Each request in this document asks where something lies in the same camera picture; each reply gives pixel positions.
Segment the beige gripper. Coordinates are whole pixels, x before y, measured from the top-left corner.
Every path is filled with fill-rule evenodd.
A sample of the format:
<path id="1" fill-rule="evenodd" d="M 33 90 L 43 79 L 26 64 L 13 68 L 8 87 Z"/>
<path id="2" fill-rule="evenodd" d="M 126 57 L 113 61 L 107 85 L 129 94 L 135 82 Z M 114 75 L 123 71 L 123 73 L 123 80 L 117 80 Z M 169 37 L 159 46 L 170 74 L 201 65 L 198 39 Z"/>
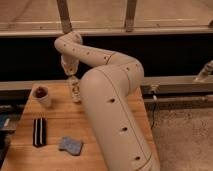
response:
<path id="1" fill-rule="evenodd" d="M 72 56 L 61 56 L 61 65 L 67 76 L 75 75 L 78 71 L 79 60 Z"/>

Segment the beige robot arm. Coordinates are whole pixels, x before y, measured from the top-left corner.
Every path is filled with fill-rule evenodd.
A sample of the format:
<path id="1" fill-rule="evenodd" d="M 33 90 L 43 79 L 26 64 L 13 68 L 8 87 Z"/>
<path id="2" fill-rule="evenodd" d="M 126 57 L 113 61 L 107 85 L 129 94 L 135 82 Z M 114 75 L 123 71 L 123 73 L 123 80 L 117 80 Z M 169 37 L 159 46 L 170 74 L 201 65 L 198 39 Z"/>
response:
<path id="1" fill-rule="evenodd" d="M 126 97 L 142 84 L 144 69 L 134 57 L 82 44 L 70 32 L 54 46 L 66 72 L 77 59 L 91 67 L 80 80 L 82 105 L 109 171 L 160 171 Z"/>

